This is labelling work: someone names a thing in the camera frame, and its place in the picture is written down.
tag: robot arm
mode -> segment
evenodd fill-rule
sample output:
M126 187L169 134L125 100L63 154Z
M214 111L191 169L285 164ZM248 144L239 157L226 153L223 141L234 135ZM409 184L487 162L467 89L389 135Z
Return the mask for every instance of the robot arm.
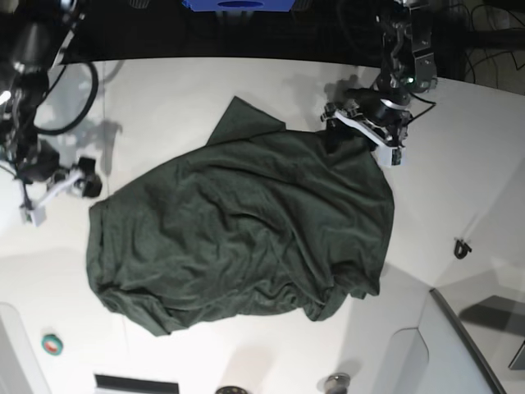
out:
M409 111L412 99L436 85L436 66L430 45L431 13L427 2L406 6L384 2L378 9L382 30L381 72L369 89L347 89L344 103L328 103L322 120L328 130L346 125L371 141L382 166L404 161L404 140L416 118Z
M0 61L0 161L11 167L21 184L23 218L37 226L45 218L45 205L60 192L97 197L102 189L94 160L81 158L71 168L64 168L59 153L40 138L72 130L88 113L98 91L93 64L87 63L93 84L80 115L58 130L34 125L37 109L52 89L48 71L62 62L87 5L87 0L11 0L0 9L14 11L9 18L16 31ZM45 183L48 191L32 201L25 188L35 182Z

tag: blue box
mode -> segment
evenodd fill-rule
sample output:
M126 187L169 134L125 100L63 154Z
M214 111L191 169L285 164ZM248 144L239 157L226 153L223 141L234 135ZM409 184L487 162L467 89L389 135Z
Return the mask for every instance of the blue box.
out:
M192 11L289 11L295 0L185 0Z

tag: black cable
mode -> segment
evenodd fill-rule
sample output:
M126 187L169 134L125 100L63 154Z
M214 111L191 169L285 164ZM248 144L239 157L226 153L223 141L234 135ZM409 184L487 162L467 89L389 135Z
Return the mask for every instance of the black cable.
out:
M470 11L468 10L468 7L465 6L462 2L459 2L458 4L453 4L452 6L442 7L442 8L440 8L440 10L438 12L448 11L448 10L450 10L452 8L456 8L456 7L463 8L467 12L467 14L469 16L469 19L470 19Z
M490 8L498 8L499 10L503 10L505 12L507 12L509 15L511 15L521 26L525 27L525 22L523 22L521 19L518 18L518 16L516 16L516 14L514 14L513 12L505 9L505 8L501 8L501 7L496 7L496 6L489 6L488 4L479 4L477 6L475 6L472 11L470 11L470 16L471 16L471 21L472 21L472 27L474 27L474 12L482 7L490 7Z
M417 94L415 94L408 86L406 85L403 85L401 83L401 81L399 80L399 78L397 76L395 76L392 68L390 67L390 63L387 61L386 62L386 65L388 66L389 68L389 71L390 71L390 76L392 78L394 78L394 80L397 82L398 86L400 86L406 93L408 93L411 97L415 98L416 100L422 102L422 103L425 103L425 104L429 104L430 107L428 107L427 109L425 109L423 112L421 112L419 115L417 115L416 117L413 117L412 119L410 119L407 123L406 123L406 126L408 126L410 123L416 121L417 119L419 119L420 117L422 117L423 115L426 115L427 113L429 113L432 109L434 109L434 107L437 105L437 103L435 101L430 101L430 100L426 100L424 99L423 97L419 97Z
M488 7L485 8L485 16L486 16L486 19L489 21L489 25L492 26L492 23L490 21L491 16L489 14L489 8ZM483 52L485 53L486 57L489 56L489 53L486 50L486 48L483 49ZM494 58L492 58L491 60L492 60L492 65L494 66L495 88L499 89L500 88L500 68L498 67L498 62Z
M65 65L61 71L60 71L60 74L58 74L58 77L55 79L55 81L52 83L51 87L48 89L48 91L46 92L46 94L43 96L43 99L42 101L40 102L39 105L42 105L42 103L44 101L46 101L46 98L54 91L54 89L57 87L58 85L58 82L60 82L60 80L62 79L62 77L64 76L64 73L66 72L67 70L67 65Z
M512 56L512 60L514 60L514 65L516 66L516 71L520 71L522 68L525 67L525 63L523 63L521 66L518 66L518 61L516 60L516 57L514 56L514 52L511 52L510 56Z
M476 72L474 71L474 67L473 67L473 63L472 61L470 60L470 54L467 53L467 51L465 51L465 56L467 57L467 62L468 62L468 65L470 66L470 70L472 70L472 83L473 84L476 84Z
M500 55L505 55L506 53L513 54L512 51L503 51L503 52L494 53L493 55L490 55L490 56L484 57L482 60L478 60L477 62L475 62L475 63L472 65L471 68L469 68L469 69L467 70L467 72L465 73L465 76L467 76L468 73L469 73L470 71L473 71L474 68L476 68L476 66L480 65L481 63L486 62L487 60L492 59L492 58L494 58L494 57L498 57L498 56L500 56ZM523 67L523 66L518 67L518 64L516 63L516 69L517 69L517 70L521 70L522 67Z
M97 98L98 93L98 73L97 68L92 62L84 62L82 64L85 64L89 68L89 72L91 74L91 91L89 92L88 100L86 101L84 108L79 113L79 115L73 120L70 124L67 126L61 127L60 129L51 129L51 130L45 130L41 129L37 126L35 126L35 130L40 135L50 135L50 136L57 136L64 133L67 133L68 131L73 130L75 127L77 127L88 115L89 110L93 106L93 103L95 102L95 99Z
M30 195L27 194L27 184L22 181L22 193L24 194L24 206L27 209L33 208L33 203L31 202Z
M10 170L9 168L7 168L7 167L4 167L2 164L0 164L0 170L3 170L3 171L5 171L5 172L7 172L7 173L13 175L14 177L16 177L16 174L15 174L13 171L11 171L11 170Z
M434 109L434 107L437 105L437 103L433 103L430 107L428 107L425 111L421 112L420 114L418 114L416 117L413 117L412 119L409 120L409 122L406 124L406 126L408 126L410 123L413 123L414 121L416 121L417 119L419 119L420 117L422 117L423 115L427 115L432 109Z

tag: white panel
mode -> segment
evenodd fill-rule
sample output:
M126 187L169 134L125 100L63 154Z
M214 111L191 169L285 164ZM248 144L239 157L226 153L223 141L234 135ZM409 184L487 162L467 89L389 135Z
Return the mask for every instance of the white panel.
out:
M0 392L51 394L42 375L20 315L0 304Z
M427 297L419 332L430 353L420 394L494 394L467 347L431 296Z
M470 231L472 253L451 264L440 280L440 293L457 315L492 296L525 302L524 196L525 160ZM463 323L507 393L524 393L525 371L509 369L523 336ZM494 323L505 325L505 320Z
M316 131L334 83L355 74L367 86L377 74L363 67L234 58L109 62L105 68L105 103L99 97L78 131L54 141L65 152L62 159L71 161L79 152L101 158L110 186L104 194L205 144L234 95L289 128ZM48 126L74 116L83 98L78 89L85 94L89 87L83 67L66 75L68 82L39 113ZM256 387L257 394L310 392L337 369L351 372L350 394L371 392L392 334L417 325L426 293L420 281L433 284L442 276L453 260L454 237L487 212L525 154L524 97L447 80L426 97L438 105L411 127L409 163L386 171L396 204L388 261L398 270L391 268L383 278L380 297L348 300L324 323L311 323L298 311L199 324L165 338L124 326L87 287L84 252L92 202L64 196L50 205L42 228L13 226L17 190L1 175L0 300L21 312L53 394L92 394L93 372L180 378L183 392L213 392L227 381ZM417 112L424 105L413 107ZM403 271L420 281L400 275ZM48 330L65 340L60 357L39 348ZM457 373L453 363L439 361L445 339L438 337L429 368L444 374L431 378L427 371L424 394L448 392L443 376ZM249 373L241 373L243 365Z
M428 367L427 345L416 328L392 336L373 394L417 394Z
M103 67L98 64L102 79ZM51 83L60 70L50 73ZM85 66L68 66L56 89L39 107L35 124L43 128L65 126L81 111L87 99L91 80ZM96 158L99 175L103 179L102 197L107 195L106 172L103 171L107 162L106 146L111 134L111 127L103 122L103 86L100 86L99 96L94 102L88 116L72 132L58 137L46 137L49 143L61 154L61 164L70 166L81 155ZM3 171L0 171L0 257L30 253L52 247L84 248L86 231L88 230L88 208L93 203L89 199L79 199L70 195L60 195L47 206L48 220L39 228L23 225L19 207L21 191L18 182L12 181ZM30 196L37 198L45 191L45 185L35 184L28 188Z

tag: black strip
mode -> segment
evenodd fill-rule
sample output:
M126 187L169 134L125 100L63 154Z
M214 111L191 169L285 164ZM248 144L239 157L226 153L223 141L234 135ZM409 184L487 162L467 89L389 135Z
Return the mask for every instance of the black strip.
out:
M458 313L462 322L525 337L525 303L492 295Z
M114 376L95 375L97 387L120 392L139 392L141 394L179 394L178 383L150 382Z
M519 348L518 353L514 356L513 360L510 362L509 369L513 371L523 371L525 370L525 342Z
M494 394L507 394L503 386L501 386L500 380L495 376L494 371L492 370L489 363L486 361L483 354L480 352L474 340L470 337L467 330L459 320L456 313L450 308L450 305L446 302L445 298L437 289L430 291L432 298L438 304L441 309L441 312L447 317L450 325L458 334L459 339L465 345L468 350L468 353L472 356L472 359L476 363L480 372L486 380L486 384L491 388Z

